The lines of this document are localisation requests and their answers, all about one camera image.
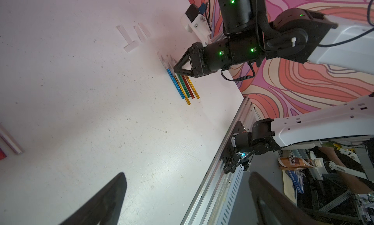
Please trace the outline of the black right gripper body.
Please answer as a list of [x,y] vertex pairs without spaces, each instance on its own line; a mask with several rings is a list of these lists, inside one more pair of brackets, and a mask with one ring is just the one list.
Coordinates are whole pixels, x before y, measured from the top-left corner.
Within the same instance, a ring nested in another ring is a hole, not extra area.
[[252,35],[234,35],[202,46],[196,42],[190,47],[191,76],[203,77],[241,63],[253,63],[263,56],[257,38]]

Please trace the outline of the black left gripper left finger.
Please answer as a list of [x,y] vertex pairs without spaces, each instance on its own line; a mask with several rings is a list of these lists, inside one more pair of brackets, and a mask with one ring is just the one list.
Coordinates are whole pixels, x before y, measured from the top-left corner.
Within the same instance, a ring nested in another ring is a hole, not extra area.
[[119,173],[88,202],[62,222],[63,225],[118,224],[127,190],[124,173]]

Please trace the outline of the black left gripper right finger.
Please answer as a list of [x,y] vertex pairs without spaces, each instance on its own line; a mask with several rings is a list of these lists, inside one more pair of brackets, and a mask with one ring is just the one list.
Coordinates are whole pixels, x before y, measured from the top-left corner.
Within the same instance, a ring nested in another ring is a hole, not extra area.
[[259,173],[250,174],[249,187],[259,225],[321,225],[296,207]]

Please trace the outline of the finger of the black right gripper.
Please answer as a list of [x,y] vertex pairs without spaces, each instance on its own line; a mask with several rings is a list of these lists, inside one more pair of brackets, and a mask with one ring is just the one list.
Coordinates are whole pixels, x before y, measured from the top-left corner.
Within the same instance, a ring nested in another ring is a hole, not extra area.
[[193,54],[193,47],[189,47],[178,62],[176,62],[173,70],[175,72],[191,72],[191,55]]
[[195,74],[194,74],[194,71],[193,71],[193,70],[185,70],[185,69],[177,70],[177,69],[174,69],[174,72],[175,72],[176,74],[186,75],[186,76],[189,76],[189,77],[193,77],[193,78],[195,78]]

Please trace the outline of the clear protective cap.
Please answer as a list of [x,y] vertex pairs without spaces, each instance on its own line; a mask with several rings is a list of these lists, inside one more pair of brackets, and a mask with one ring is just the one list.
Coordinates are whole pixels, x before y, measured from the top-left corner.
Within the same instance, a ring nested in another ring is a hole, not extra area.
[[143,23],[138,23],[140,29],[143,31],[143,33],[145,34],[145,36],[147,38],[150,38],[151,37],[151,33],[149,32],[148,28],[143,24]]
[[138,41],[133,41],[132,43],[128,44],[127,46],[124,47],[125,52],[129,53],[136,49],[139,46]]
[[144,43],[146,41],[146,38],[145,38],[144,34],[142,33],[140,27],[139,26],[134,26],[134,30],[135,30],[140,42]]
[[127,31],[125,30],[123,26],[117,26],[117,29],[119,30],[119,32],[121,33],[121,35],[124,37],[124,39],[126,40],[128,44],[132,43],[132,39],[130,38],[129,34],[127,33]]

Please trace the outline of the silver carving knife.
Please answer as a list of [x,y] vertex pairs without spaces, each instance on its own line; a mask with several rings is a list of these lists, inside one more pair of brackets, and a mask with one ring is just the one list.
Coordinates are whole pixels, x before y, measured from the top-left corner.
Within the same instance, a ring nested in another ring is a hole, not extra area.
[[19,155],[24,153],[24,150],[20,144],[14,139],[14,137],[1,125],[1,139],[11,148],[11,150]]

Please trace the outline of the blue carving knife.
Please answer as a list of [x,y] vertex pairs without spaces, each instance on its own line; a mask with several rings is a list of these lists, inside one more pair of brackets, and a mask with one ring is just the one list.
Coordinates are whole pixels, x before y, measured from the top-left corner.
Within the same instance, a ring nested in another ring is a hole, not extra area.
[[179,85],[177,84],[176,79],[174,78],[174,76],[173,76],[172,73],[171,73],[171,70],[170,70],[170,66],[169,66],[168,61],[167,61],[167,60],[162,56],[161,52],[159,52],[159,51],[157,52],[157,56],[158,56],[158,58],[160,59],[161,63],[163,64],[164,68],[166,69],[166,71],[167,71],[169,77],[171,78],[171,80],[172,80],[174,86],[176,87],[178,93],[180,94],[181,98],[182,98],[182,99],[185,99],[185,96],[184,96],[184,94],[183,94],[181,88],[179,87]]

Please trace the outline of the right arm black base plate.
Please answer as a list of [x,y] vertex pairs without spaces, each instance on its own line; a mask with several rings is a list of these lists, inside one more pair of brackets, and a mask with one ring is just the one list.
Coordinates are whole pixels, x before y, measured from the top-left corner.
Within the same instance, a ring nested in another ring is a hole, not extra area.
[[243,126],[241,121],[237,121],[221,154],[221,160],[224,163],[223,171],[225,171],[227,168],[231,168],[241,159],[237,149],[232,146],[232,138],[235,135],[241,134],[243,132],[246,132],[245,127]]

